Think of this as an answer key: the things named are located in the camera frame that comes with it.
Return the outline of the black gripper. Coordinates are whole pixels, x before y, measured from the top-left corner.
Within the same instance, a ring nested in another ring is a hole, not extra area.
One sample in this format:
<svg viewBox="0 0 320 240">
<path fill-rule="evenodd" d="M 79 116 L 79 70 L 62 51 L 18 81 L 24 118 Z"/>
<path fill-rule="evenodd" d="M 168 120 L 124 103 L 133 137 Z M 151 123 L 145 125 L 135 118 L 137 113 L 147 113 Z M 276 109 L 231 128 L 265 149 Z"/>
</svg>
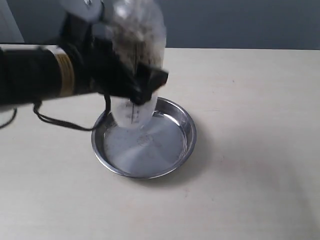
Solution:
<svg viewBox="0 0 320 240">
<path fill-rule="evenodd" d="M 129 73 L 114 52 L 112 41 L 94 36 L 93 25 L 71 13 L 65 15 L 57 45 L 70 57 L 75 92 L 79 94 L 95 92 L 144 105 L 168 81 L 166 70 L 144 63 L 137 65 L 135 76 Z"/>
</svg>

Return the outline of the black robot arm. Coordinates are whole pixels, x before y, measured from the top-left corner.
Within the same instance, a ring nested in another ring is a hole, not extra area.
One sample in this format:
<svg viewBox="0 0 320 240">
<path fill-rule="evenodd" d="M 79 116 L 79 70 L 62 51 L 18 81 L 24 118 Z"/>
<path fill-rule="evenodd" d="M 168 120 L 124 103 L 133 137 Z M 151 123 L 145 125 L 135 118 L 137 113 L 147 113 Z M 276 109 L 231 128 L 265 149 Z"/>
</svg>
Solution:
<svg viewBox="0 0 320 240">
<path fill-rule="evenodd" d="M 0 47 L 2 112 L 92 93 L 143 105 L 167 80 L 166 71 L 144 63 L 131 72 L 114 52 L 110 39 L 93 35 L 90 23 L 71 14 L 49 45 Z"/>
</svg>

